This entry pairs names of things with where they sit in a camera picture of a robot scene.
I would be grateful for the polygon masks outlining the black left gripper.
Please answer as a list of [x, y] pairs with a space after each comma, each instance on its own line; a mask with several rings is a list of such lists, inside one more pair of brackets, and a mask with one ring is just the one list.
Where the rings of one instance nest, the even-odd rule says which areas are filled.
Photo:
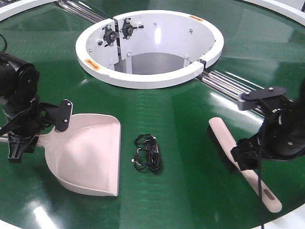
[[8, 116], [7, 123], [0, 129], [0, 135], [7, 133], [9, 140], [8, 161], [21, 163], [24, 153], [33, 153], [39, 137], [35, 136], [47, 127], [64, 132], [68, 129], [73, 103], [63, 99], [59, 106], [40, 101], [39, 96], [30, 100], [29, 107]]

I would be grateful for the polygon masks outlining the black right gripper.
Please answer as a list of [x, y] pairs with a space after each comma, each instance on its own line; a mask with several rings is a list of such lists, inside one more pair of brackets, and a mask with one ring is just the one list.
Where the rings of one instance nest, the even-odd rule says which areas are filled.
[[238, 108], [245, 111], [260, 106], [264, 121], [254, 138], [243, 138], [237, 141], [231, 154], [241, 171], [255, 170], [261, 167], [258, 138], [288, 138], [282, 125], [281, 115], [292, 105], [293, 101], [285, 96], [286, 89], [279, 86], [253, 90], [238, 95]]

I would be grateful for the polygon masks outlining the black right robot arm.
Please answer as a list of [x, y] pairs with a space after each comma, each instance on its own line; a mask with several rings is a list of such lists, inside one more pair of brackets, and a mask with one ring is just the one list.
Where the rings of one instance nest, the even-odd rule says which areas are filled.
[[257, 169], [261, 159], [287, 161], [305, 154], [305, 84], [293, 101], [285, 93], [273, 86], [238, 96], [240, 110], [258, 108], [264, 114], [259, 131], [231, 150], [241, 170]]

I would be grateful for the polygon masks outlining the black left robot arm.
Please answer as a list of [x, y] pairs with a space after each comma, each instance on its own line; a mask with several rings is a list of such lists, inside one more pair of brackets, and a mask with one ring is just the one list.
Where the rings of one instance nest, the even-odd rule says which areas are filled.
[[35, 66], [0, 51], [0, 103], [7, 119], [1, 136], [8, 136], [8, 161], [20, 163], [24, 153], [33, 153], [41, 131], [54, 125], [64, 132], [72, 114], [72, 102], [64, 99], [60, 105], [43, 103], [37, 95], [40, 73]]

